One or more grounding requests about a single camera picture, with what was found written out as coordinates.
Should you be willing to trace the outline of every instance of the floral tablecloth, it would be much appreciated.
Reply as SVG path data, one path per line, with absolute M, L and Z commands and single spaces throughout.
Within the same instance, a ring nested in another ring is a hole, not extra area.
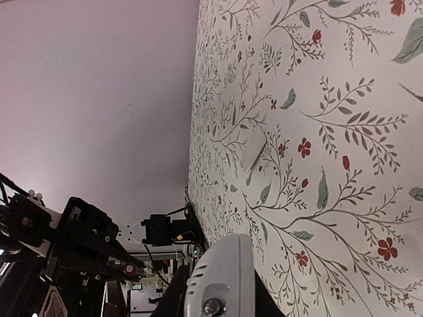
M 189 193 L 286 315 L 423 316 L 422 53 L 423 0 L 201 0 Z

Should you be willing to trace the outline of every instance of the white wall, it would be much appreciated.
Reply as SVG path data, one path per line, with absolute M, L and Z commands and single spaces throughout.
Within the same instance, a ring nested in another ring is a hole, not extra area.
M 0 5 L 0 171 L 119 225 L 183 205 L 197 18 L 198 0 Z

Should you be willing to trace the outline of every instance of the red flower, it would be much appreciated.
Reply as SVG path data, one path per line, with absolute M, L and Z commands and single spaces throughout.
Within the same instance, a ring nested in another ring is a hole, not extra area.
M 279 155 L 282 156 L 282 157 L 285 157 L 285 153 L 284 153 L 285 150 L 286 150 L 285 145 L 283 145 L 282 143 L 280 143 L 280 145 L 278 147 Z
M 272 105 L 270 106 L 270 109 L 275 110 L 276 109 L 277 100 L 276 99 L 272 99 L 271 103 L 272 103 Z
M 377 253 L 379 253 L 380 256 L 383 256 L 383 259 L 385 261 L 388 261 L 391 256 L 396 259 L 398 256 L 398 251 L 396 248 L 392 247 L 392 238 L 387 237 L 385 240 L 379 241 L 379 249 L 377 249 Z
M 306 188 L 308 184 L 309 184 L 309 180 L 304 178 L 303 181 L 301 182 L 301 187 Z
M 305 255 L 304 251 L 301 251 L 301 254 L 296 254 L 295 257 L 297 258 L 299 262 L 299 266 L 306 267 L 307 262 L 309 261 L 309 258 Z
M 316 30 L 313 33 L 313 37 L 311 38 L 313 40 L 314 44 L 318 44 L 320 43 L 321 39 L 322 39 L 322 32 L 320 30 Z
M 342 157 L 342 164 L 346 170 L 350 169 L 350 159 L 346 155 Z
M 307 141 L 306 138 L 303 138 L 301 144 L 298 145 L 298 153 L 301 153 L 301 156 L 303 157 L 303 159 L 310 155 L 310 148 L 311 148 L 311 143 Z
M 390 2 L 392 4 L 391 13 L 399 17 L 405 13 L 405 3 L 403 0 L 392 0 Z

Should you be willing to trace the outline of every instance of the floral pattern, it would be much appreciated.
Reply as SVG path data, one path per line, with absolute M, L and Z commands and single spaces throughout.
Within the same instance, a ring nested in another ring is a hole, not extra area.
M 286 316 L 423 316 L 422 8 L 200 1 L 188 190 Z

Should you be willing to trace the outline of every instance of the screw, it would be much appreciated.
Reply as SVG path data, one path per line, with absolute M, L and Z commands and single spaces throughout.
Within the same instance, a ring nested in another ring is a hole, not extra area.
M 209 299 L 204 303 L 203 311 L 207 316 L 215 316 L 224 309 L 224 304 L 219 299 Z

